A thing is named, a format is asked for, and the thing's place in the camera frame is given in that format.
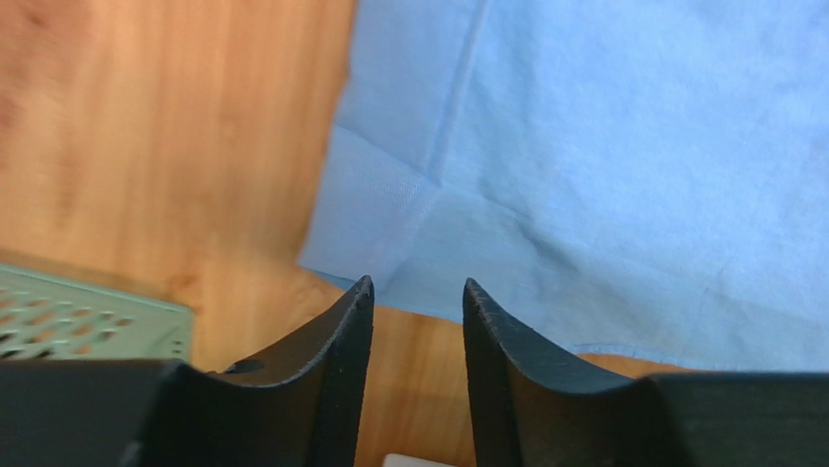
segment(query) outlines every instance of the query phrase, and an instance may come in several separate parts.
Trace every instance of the wooden surface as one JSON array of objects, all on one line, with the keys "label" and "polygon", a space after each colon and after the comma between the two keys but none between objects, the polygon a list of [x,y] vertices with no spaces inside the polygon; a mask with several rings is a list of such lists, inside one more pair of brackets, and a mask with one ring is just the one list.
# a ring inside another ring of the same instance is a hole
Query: wooden surface
[{"label": "wooden surface", "polygon": [[[307,322],[340,293],[294,261],[353,15],[352,0],[0,0],[0,260],[191,306],[203,369]],[[458,325],[380,309],[357,465],[473,465],[465,384]]]}]

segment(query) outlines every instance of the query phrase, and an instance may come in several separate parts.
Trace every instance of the green plastic tray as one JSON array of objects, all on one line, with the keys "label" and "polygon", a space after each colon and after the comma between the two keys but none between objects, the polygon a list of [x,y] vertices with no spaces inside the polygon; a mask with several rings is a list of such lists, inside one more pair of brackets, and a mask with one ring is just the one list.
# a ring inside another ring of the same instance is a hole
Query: green plastic tray
[{"label": "green plastic tray", "polygon": [[190,359],[180,305],[0,264],[0,360]]}]

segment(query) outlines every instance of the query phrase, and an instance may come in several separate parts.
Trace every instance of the white object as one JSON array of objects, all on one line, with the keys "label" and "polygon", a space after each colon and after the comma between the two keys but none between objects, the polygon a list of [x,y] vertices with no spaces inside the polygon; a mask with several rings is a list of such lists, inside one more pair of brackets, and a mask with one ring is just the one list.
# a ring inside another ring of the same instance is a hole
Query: white object
[{"label": "white object", "polygon": [[429,460],[415,459],[400,454],[389,454],[385,457],[382,467],[451,467],[447,464],[439,464]]}]

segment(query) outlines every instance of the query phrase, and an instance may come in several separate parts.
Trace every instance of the black plastic part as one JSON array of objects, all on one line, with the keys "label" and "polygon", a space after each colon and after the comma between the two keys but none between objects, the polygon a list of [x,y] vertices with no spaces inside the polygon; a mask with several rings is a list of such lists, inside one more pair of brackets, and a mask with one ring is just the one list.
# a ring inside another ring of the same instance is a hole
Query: black plastic part
[{"label": "black plastic part", "polygon": [[0,466],[354,463],[371,279],[224,374],[178,360],[0,364]]},{"label": "black plastic part", "polygon": [[829,465],[829,376],[629,379],[547,341],[474,280],[463,333],[479,467]]}]

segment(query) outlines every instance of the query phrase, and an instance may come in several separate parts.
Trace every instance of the blue fabric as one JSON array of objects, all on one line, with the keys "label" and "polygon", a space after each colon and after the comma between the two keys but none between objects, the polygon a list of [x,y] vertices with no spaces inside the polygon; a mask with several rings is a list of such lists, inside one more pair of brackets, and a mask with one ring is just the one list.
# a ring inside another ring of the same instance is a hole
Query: blue fabric
[{"label": "blue fabric", "polygon": [[362,0],[301,264],[572,351],[829,370],[829,2]]}]

